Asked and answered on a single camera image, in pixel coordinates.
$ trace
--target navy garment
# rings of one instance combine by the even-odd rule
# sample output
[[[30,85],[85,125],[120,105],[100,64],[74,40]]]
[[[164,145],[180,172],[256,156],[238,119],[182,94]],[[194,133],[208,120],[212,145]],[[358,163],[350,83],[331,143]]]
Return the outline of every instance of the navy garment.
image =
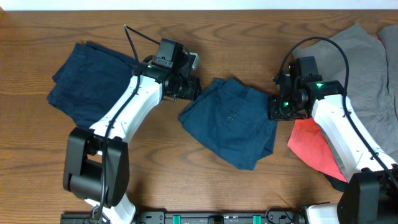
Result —
[[[253,170],[273,153],[277,121],[268,120],[268,95],[216,78],[179,116],[197,141],[238,169]]]
[[[134,58],[87,42],[76,43],[68,60],[52,77],[51,105],[69,115],[79,128],[99,121],[126,91]]]

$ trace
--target green indicator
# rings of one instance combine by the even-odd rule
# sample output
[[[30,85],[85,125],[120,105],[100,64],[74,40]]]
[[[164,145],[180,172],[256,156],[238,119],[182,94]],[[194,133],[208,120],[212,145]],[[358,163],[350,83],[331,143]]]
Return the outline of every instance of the green indicator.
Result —
[[[253,215],[253,224],[261,224],[261,216]]]
[[[174,215],[173,216],[173,224],[181,224],[181,216]]]

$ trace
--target wooden tabletop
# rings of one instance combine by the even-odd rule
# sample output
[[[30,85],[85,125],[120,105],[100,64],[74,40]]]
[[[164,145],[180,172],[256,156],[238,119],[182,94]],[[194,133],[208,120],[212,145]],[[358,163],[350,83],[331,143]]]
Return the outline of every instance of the wooden tabletop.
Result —
[[[51,76],[75,42],[92,40],[132,55],[123,24],[197,52],[206,88],[237,77],[277,93],[271,77],[298,41],[360,23],[370,34],[398,23],[396,11],[5,12],[0,21],[0,223],[57,223],[91,207],[62,188],[71,118],[45,99]],[[136,35],[139,58],[157,46]],[[237,170],[196,142],[177,116],[189,102],[163,101],[133,137],[127,190],[138,207],[169,211],[260,211],[337,202],[341,194],[287,147],[293,122],[280,122],[274,153],[254,171]]]

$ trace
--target wood grain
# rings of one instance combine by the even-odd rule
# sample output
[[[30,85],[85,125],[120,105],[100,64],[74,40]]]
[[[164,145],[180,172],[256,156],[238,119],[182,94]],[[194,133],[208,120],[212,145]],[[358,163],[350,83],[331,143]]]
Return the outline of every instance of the wood grain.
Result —
[[[237,77],[277,93],[271,77],[291,46],[355,22],[375,34],[398,17],[396,11],[7,12],[0,23],[0,223],[57,223],[64,211],[90,209],[62,189],[66,140],[75,125],[45,99],[75,42],[92,40],[132,55],[123,31],[129,24],[198,52],[194,75],[203,87],[214,77]],[[157,50],[133,40],[140,58]],[[246,211],[340,199],[287,147],[293,123],[279,123],[274,154],[256,170],[237,170],[181,128],[177,116],[188,103],[162,102],[133,138],[127,194],[139,207]]]

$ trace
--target gray cloth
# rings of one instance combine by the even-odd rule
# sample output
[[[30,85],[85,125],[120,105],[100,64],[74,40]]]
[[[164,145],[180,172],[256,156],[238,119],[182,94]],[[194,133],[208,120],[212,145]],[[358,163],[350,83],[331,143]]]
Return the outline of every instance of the gray cloth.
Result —
[[[393,83],[391,79],[389,80],[391,74],[387,73],[386,50],[382,42],[369,35],[359,24],[340,32],[331,40],[334,40],[347,55],[348,96],[358,118],[381,148],[398,161],[398,119],[394,102],[396,92],[391,91],[398,88],[398,85],[396,81]],[[391,50],[389,57],[396,56],[395,61],[397,61],[397,45],[394,44],[395,51]],[[314,56],[319,73],[324,80],[338,80],[344,85],[343,57],[336,47],[328,42],[320,41],[305,49],[297,48],[293,55],[295,58]],[[333,147],[331,148],[339,168],[346,176],[341,159]]]

